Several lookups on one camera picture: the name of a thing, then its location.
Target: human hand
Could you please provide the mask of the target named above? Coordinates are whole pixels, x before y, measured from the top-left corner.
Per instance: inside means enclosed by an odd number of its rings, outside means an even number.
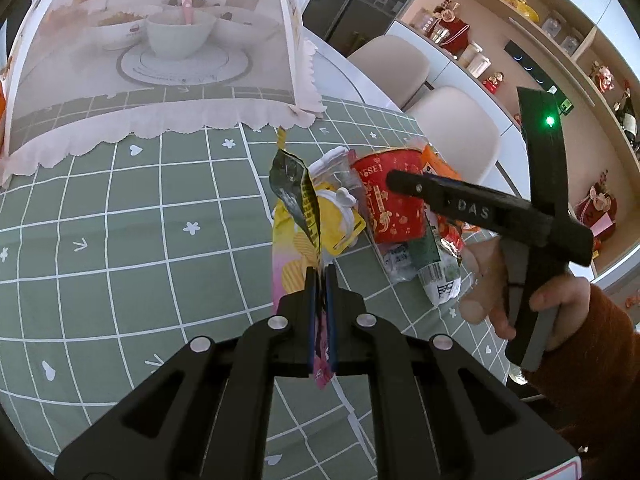
[[[516,330],[509,325],[505,310],[507,269],[499,238],[466,246],[463,257],[465,265],[476,279],[476,284],[460,300],[463,319],[471,324],[479,324],[488,317],[498,337],[513,339]],[[555,350],[578,331],[587,319],[590,299],[588,280],[570,274],[554,277],[531,296],[529,306],[534,312],[560,305],[546,345],[547,351]]]

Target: white bowl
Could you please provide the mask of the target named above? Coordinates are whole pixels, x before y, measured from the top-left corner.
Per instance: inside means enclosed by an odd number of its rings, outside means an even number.
[[[135,9],[110,9],[96,12],[90,16],[92,35],[98,46],[104,50],[120,50],[139,43],[145,37],[145,19],[150,14],[162,10],[159,6],[144,6]],[[141,16],[133,22],[117,23],[116,25],[100,25],[102,20],[110,18],[118,12],[130,12]]]
[[[161,59],[184,59],[195,54],[207,41],[216,17],[193,9],[193,24],[185,25],[182,8],[163,10],[146,19],[151,49]]]
[[[218,20],[213,28],[213,38],[223,46],[247,48],[266,40],[276,30],[278,22],[267,16],[239,7],[207,7],[206,12]],[[222,18],[231,13],[230,20]]]

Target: bottle label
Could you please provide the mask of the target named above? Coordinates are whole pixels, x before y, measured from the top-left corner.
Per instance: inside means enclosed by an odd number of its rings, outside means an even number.
[[[638,132],[638,124],[636,122],[636,118],[630,114],[625,114],[625,118],[622,121],[622,127],[633,135]]]

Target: white heart print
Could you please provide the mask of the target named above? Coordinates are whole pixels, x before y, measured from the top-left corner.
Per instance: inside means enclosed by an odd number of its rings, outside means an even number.
[[[282,458],[282,455],[271,455],[271,456],[265,457],[264,460],[268,465],[276,465],[281,458]]]
[[[47,381],[52,381],[56,378],[56,371],[51,368],[49,363],[46,361],[42,362],[42,368],[44,369],[44,375],[47,377]]]

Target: barcode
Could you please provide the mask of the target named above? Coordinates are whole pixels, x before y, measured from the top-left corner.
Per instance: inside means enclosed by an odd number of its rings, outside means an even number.
[[[429,271],[429,277],[432,282],[441,282],[444,280],[444,274],[442,273],[442,266],[440,265],[440,262],[427,265],[427,270]]]

